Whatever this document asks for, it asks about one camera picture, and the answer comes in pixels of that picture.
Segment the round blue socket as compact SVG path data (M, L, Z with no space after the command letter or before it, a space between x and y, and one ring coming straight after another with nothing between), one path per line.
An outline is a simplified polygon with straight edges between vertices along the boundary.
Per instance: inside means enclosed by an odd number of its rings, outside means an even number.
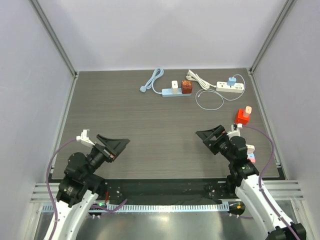
M247 158L252 162L252 163L256 163L256 157L254 155L254 153L249 153L247 155Z

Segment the blue power strip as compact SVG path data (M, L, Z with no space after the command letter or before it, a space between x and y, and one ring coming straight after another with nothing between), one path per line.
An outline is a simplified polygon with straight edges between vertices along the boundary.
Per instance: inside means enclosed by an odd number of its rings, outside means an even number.
M154 84L155 81L161 78L164 75L164 70L162 68L156 68L150 79L142 85L139 89L141 93L145 93L147 90L152 90L157 95L161 95L162 97L189 97L191 93L183 93L182 88L178 87L178 82L176 80L171 82L171 88L163 88L161 92L156 91Z

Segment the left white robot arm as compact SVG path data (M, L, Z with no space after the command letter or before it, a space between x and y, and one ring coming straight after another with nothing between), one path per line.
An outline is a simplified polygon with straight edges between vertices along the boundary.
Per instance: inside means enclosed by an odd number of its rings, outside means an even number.
M91 148L89 154L73 153L67 160L64 178L58 185L56 197L51 187L47 191L53 206L53 217L45 234L46 240L74 240L95 200L106 195L106 179L95 174L103 163L112 163L130 143L127 138L112 139L100 134L100 143L90 140L84 129L73 140Z

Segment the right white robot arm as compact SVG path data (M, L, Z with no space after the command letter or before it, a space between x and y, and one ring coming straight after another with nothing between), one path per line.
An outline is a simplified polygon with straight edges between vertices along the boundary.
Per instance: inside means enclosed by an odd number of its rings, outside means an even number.
M253 146L241 136L241 123L233 124L231 131L222 125L196 131L203 144L214 154L221 154L228 162L230 174L225 185L226 194L239 198L255 220L264 240L305 240L307 232L301 223L295 223L277 204L249 155Z

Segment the white charger plug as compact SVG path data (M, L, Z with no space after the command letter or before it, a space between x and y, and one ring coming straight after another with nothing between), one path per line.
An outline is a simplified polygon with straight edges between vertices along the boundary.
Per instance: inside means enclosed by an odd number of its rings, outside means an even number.
M172 93L173 93L173 94L177 94L177 93L178 93L178 88L179 88L178 81L177 81L177 80L173 80L173 81L171 82L171 90L172 90Z

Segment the dark red charger plug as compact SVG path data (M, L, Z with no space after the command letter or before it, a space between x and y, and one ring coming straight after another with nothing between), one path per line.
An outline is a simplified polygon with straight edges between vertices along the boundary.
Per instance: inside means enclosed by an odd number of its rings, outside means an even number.
M182 94L191 94L193 90L193 84L191 80L181 81L181 92Z

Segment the red cube socket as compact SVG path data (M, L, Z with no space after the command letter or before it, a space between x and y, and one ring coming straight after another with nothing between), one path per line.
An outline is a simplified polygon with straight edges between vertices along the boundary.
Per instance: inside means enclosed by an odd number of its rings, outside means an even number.
M245 109L239 109L235 115L235 124L242 124L247 125L247 123L250 121L250 117L244 117L244 111Z

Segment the pink charger plug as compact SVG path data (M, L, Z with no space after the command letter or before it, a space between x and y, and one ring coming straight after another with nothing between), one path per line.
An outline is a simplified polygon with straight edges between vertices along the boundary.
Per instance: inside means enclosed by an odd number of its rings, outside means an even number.
M245 118L249 118L251 113L252 113L252 107L251 106L246 106L246 108L244 110L244 113L243 113L243 116Z

